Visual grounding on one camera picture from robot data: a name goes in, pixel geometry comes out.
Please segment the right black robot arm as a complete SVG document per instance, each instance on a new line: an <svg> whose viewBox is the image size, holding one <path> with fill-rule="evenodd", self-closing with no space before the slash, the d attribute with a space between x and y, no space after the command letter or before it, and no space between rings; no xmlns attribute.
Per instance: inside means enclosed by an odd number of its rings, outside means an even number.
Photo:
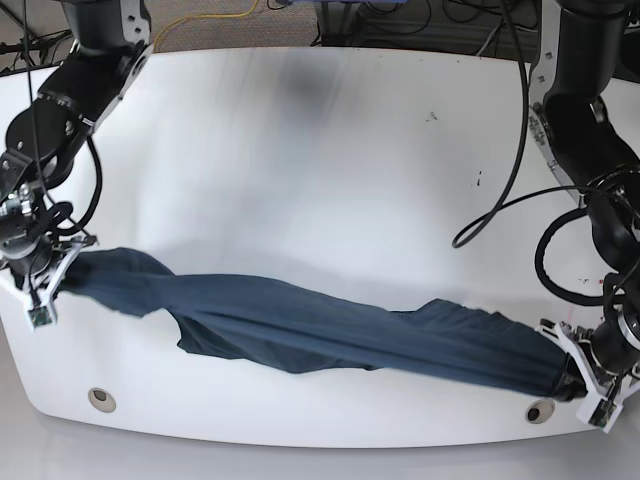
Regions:
<svg viewBox="0 0 640 480"><path fill-rule="evenodd" d="M151 53L151 16L142 1L64 1L74 38L70 54L9 124L1 155L1 265L37 326L54 322L53 301L80 251L93 245L86 230L97 209L103 173L93 135L123 99ZM95 187L85 213L51 190L70 176L88 147Z"/></svg>

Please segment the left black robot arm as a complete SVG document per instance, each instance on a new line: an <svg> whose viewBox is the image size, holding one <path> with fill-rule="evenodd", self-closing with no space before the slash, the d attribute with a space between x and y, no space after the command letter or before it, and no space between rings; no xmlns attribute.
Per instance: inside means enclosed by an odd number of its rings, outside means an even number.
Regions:
<svg viewBox="0 0 640 480"><path fill-rule="evenodd" d="M618 135L602 98L614 77L639 79L638 2L540 2L529 128L578 206L544 232L534 268L554 296L602 308L603 324L579 343L602 382L619 380L639 362L639 156ZM612 270L599 296L560 287L544 266L555 233L582 217L590 220L595 249Z"/></svg>

